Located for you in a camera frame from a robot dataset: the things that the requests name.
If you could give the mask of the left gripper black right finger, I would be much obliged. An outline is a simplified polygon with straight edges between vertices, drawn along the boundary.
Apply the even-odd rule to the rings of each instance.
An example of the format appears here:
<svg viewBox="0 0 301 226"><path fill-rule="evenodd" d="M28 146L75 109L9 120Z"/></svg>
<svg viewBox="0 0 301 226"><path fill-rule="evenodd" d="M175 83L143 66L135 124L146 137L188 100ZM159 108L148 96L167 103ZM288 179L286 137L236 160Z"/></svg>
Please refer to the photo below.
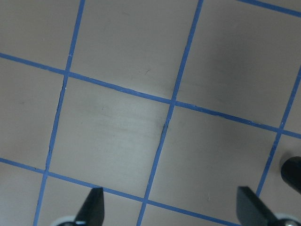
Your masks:
<svg viewBox="0 0 301 226"><path fill-rule="evenodd" d="M242 226L274 226L278 218L247 186L237 188L236 215Z"/></svg>

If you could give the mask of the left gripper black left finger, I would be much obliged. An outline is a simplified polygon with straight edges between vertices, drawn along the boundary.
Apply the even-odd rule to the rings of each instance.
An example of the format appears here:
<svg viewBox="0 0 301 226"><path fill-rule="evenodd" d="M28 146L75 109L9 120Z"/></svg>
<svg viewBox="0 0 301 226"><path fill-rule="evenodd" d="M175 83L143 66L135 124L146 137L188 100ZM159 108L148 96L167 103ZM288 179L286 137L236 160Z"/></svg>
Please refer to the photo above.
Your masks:
<svg viewBox="0 0 301 226"><path fill-rule="evenodd" d="M92 188L74 219L75 226L102 226L104 222L103 188Z"/></svg>

